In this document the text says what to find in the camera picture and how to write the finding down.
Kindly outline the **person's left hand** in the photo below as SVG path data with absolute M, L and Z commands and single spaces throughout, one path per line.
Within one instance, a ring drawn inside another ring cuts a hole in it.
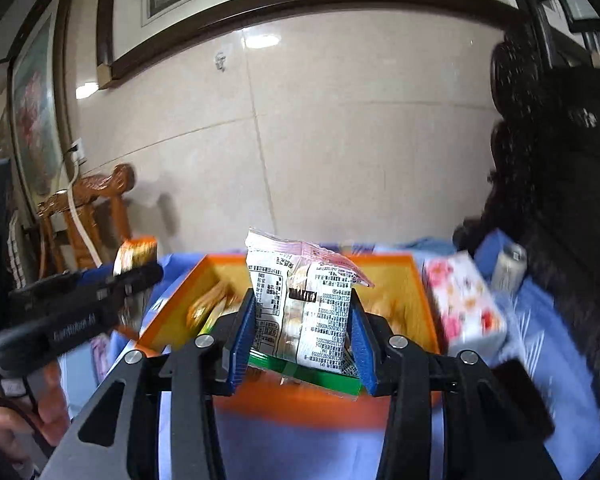
M 35 424 L 46 442 L 57 446 L 70 426 L 70 417 L 64 390 L 61 388 L 61 370 L 57 361 L 43 368 L 45 387 L 38 397 L 38 411 L 33 411 L 29 399 L 15 400 L 15 404 Z M 0 450 L 12 463 L 23 463 L 29 454 L 16 440 L 17 434 L 30 434 L 27 421 L 10 408 L 0 407 Z

